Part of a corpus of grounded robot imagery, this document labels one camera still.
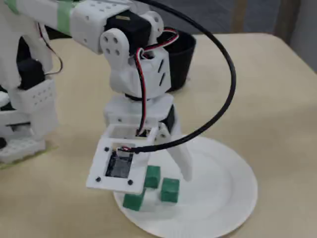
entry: paper plate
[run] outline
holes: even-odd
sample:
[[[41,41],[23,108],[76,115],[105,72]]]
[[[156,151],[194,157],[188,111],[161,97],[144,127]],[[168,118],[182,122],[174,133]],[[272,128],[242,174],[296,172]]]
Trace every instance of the paper plate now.
[[[217,238],[240,227],[251,215],[258,184],[250,166],[233,150],[198,137],[187,143],[193,157],[193,180],[183,180],[166,151],[152,153],[150,165],[161,166],[161,178],[180,179],[177,204],[163,203],[147,189],[140,212],[122,207],[124,194],[114,193],[124,215],[162,238]]]

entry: black cup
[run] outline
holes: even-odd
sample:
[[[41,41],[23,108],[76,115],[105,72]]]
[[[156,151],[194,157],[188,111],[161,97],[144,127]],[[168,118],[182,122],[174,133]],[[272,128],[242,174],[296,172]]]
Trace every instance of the black cup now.
[[[172,87],[168,92],[182,88],[186,82],[190,64],[192,62],[196,39],[183,31],[178,31],[179,38],[173,44],[165,47],[169,53],[169,66]],[[173,33],[164,32],[158,42],[163,43],[168,40]]]

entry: wire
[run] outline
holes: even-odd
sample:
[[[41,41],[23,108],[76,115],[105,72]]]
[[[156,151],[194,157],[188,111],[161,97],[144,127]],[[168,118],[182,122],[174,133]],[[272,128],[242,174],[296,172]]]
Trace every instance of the wire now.
[[[141,67],[141,54],[143,54],[144,49],[143,48],[139,48],[134,56],[134,61],[135,61],[135,65],[136,68],[138,70],[139,73],[139,77],[140,77],[140,83],[141,83],[141,93],[142,93],[142,117],[141,117],[141,121],[140,121],[140,126],[136,132],[136,135],[140,135],[142,133],[144,124],[145,124],[145,119],[147,116],[147,96],[146,96],[146,87],[145,87],[145,80],[144,80],[144,74],[142,71],[142,67]]]
[[[38,28],[39,28],[39,31],[40,31],[40,36],[41,38],[43,39],[43,41],[45,42],[45,45],[46,47],[53,52],[53,54],[58,58],[59,60],[59,70],[56,71],[56,72],[52,72],[52,73],[46,73],[45,76],[49,76],[49,75],[56,75],[56,74],[59,74],[63,71],[64,69],[64,63],[63,63],[63,60],[61,59],[61,57],[58,56],[58,54],[54,51],[54,49],[49,45],[49,43],[45,40],[45,37],[43,36],[43,32],[42,32],[42,29],[41,29],[41,25],[38,23]]]
[[[142,71],[142,66],[140,63],[141,58],[149,59],[149,57],[146,54],[144,54],[145,52],[152,51],[152,50],[159,48],[159,47],[166,47],[170,44],[173,44],[179,38],[179,34],[178,34],[177,30],[175,30],[173,28],[166,27],[164,29],[164,32],[171,32],[171,33],[173,33],[173,36],[170,39],[168,39],[166,42],[159,43],[159,44],[153,44],[153,45],[145,47],[145,49],[139,48],[135,54],[135,65],[136,65],[136,68],[137,68],[138,73],[139,73],[140,82],[141,82],[141,90],[142,90],[142,117],[141,117],[139,128],[136,132],[137,136],[142,134],[142,132],[143,132],[143,128],[144,128],[144,124],[145,124],[145,120],[146,120],[146,103],[147,103],[145,79],[144,79],[144,74]]]
[[[207,123],[205,123],[203,126],[198,128],[197,130],[195,130],[191,134],[189,134],[185,137],[182,137],[178,140],[171,141],[169,143],[131,148],[131,152],[134,152],[134,153],[154,152],[154,151],[165,150],[165,149],[169,149],[169,148],[184,144],[184,143],[194,139],[195,137],[199,136],[204,131],[208,130],[212,125],[214,125],[224,115],[224,113],[228,110],[228,108],[231,105],[231,102],[233,100],[235,90],[236,90],[236,77],[237,76],[236,76],[234,63],[233,63],[228,51],[226,50],[226,48],[222,45],[222,43],[210,31],[205,29],[202,25],[200,25],[199,23],[197,23],[196,21],[194,21],[190,17],[186,16],[185,14],[183,14],[183,13],[181,13],[181,12],[179,12],[179,11],[169,7],[169,6],[166,6],[162,3],[159,3],[157,1],[154,1],[154,0],[136,0],[136,1],[143,2],[145,4],[148,4],[148,5],[157,7],[161,10],[164,10],[166,12],[169,12],[169,13],[173,14],[174,16],[183,19],[184,21],[188,22],[189,24],[191,24],[192,26],[194,26],[195,28],[200,30],[202,33],[204,33],[219,48],[219,50],[221,51],[222,55],[224,56],[224,58],[226,59],[226,61],[228,63],[229,70],[231,73],[231,85],[230,85],[230,91],[229,91],[228,97],[227,97],[224,105],[219,110],[219,112],[211,120],[209,120]]]
[[[178,34],[178,31],[173,29],[173,28],[170,28],[170,27],[165,27],[164,28],[164,31],[163,32],[170,32],[170,33],[173,33],[173,36],[170,37],[167,41],[163,42],[163,43],[157,43],[157,44],[153,44],[153,45],[150,45],[150,46],[147,46],[144,48],[144,51],[145,52],[148,52],[148,51],[152,51],[158,47],[166,47],[166,46],[169,46],[171,44],[173,44],[175,41],[178,40],[179,38],[179,34]]]

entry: table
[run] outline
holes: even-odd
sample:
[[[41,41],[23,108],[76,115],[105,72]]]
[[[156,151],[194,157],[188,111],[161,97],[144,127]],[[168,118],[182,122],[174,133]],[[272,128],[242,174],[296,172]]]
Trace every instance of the table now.
[[[230,110],[204,134],[236,150],[259,181],[251,218],[228,238],[313,237],[317,220],[317,76],[280,39],[217,36],[236,64]],[[184,133],[222,106],[229,72],[216,47],[197,36],[186,86],[175,93]],[[60,126],[46,153],[0,171],[4,238],[149,238],[117,208],[110,191],[85,187],[111,96],[109,66],[71,40],[52,46],[65,69],[56,77]]]

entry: green block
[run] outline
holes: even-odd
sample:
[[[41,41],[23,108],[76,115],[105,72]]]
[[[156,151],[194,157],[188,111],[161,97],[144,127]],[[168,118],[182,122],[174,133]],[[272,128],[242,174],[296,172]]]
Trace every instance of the green block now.
[[[160,166],[148,166],[144,187],[158,188],[160,182]]]
[[[123,207],[138,212],[142,206],[144,194],[145,188],[143,189],[143,192],[140,195],[126,194],[124,196]]]
[[[160,200],[162,202],[178,202],[179,179],[164,178],[162,190],[160,192]]]

